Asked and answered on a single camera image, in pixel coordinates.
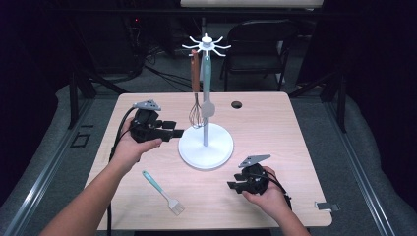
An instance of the cable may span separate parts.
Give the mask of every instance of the cable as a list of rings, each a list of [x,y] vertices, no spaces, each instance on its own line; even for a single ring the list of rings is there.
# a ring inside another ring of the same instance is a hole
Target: cable
[[[129,128],[127,131],[125,131],[122,135],[120,135],[120,133],[122,132],[122,129],[123,129],[123,125],[125,124],[125,122],[126,122],[126,119],[127,119],[127,117],[129,116],[129,114],[134,110],[134,109],[136,109],[135,107],[131,107],[127,112],[126,112],[126,114],[123,116],[123,119],[122,119],[122,121],[120,122],[120,125],[119,125],[119,129],[117,130],[117,135],[116,135],[116,138],[115,138],[115,140],[114,140],[114,145],[113,145],[113,147],[111,148],[111,153],[110,153],[110,156],[109,156],[109,158],[108,158],[108,162],[110,162],[111,161],[111,159],[113,158],[113,155],[114,155],[114,151],[116,150],[116,147],[117,147],[117,145],[119,144],[119,142],[120,142],[120,140],[122,139],[122,137],[126,134],[126,133],[128,133],[129,131],[131,131],[132,130],[132,128],[133,127],[131,127],[131,128]],[[108,207],[107,207],[107,235],[108,236],[111,236],[111,219],[112,219],[112,215],[111,215],[111,202],[110,202],[110,204],[108,205]]]
[[[161,72],[158,72],[156,69],[151,68],[149,66],[145,66],[145,68],[148,69],[148,70],[150,70],[152,73],[154,73],[154,74],[160,76],[161,78],[163,78],[167,83],[169,83],[172,87],[174,87],[175,89],[178,89],[179,91],[184,91],[184,90],[182,90],[182,89],[174,86],[173,83],[179,84],[179,85],[184,86],[184,87],[187,87],[187,88],[190,88],[191,87],[190,86],[190,80],[188,80],[188,83],[185,84],[185,83],[182,83],[182,82],[179,82],[179,81],[175,81],[175,80],[173,80],[171,78],[168,78],[167,76],[171,76],[171,77],[174,77],[174,78],[177,78],[177,79],[187,80],[185,78],[182,78],[182,77],[179,77],[179,76],[175,76],[175,75],[166,74],[166,73],[161,73]]]

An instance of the whisk handle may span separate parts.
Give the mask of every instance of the whisk handle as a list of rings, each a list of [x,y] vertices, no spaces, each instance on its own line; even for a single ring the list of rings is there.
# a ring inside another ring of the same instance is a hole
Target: whisk handle
[[[200,62],[199,53],[196,50],[192,50],[191,53],[191,87],[193,92],[200,91]]]

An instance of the whisk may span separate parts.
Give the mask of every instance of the whisk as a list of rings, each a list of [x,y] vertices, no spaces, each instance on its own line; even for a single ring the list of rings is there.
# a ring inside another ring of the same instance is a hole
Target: whisk
[[[201,112],[202,107],[199,103],[200,91],[200,62],[199,53],[196,50],[191,50],[191,88],[194,93],[194,105],[190,111],[189,119],[191,125],[195,128],[201,128],[205,125],[206,119],[203,118]]]

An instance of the small black object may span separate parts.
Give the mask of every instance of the small black object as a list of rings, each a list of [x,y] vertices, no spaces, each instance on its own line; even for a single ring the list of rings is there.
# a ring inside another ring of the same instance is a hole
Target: small black object
[[[138,142],[161,138],[169,142],[172,138],[181,138],[184,130],[175,130],[175,121],[156,120],[159,115],[154,110],[138,109],[131,122],[131,136]]]
[[[263,194],[268,188],[269,177],[260,164],[254,164],[242,169],[242,174],[235,174],[237,181],[246,182],[227,182],[230,189],[236,190],[238,194],[248,191],[251,194]]]

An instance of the chair leg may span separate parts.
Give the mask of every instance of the chair leg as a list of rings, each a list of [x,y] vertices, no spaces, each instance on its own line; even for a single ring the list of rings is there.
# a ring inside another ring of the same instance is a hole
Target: chair leg
[[[279,75],[279,81],[278,81],[278,91],[281,91],[283,79],[284,79],[284,72],[281,72],[281,74]]]
[[[228,81],[228,75],[227,70],[224,70],[224,91],[227,91],[227,81]]]

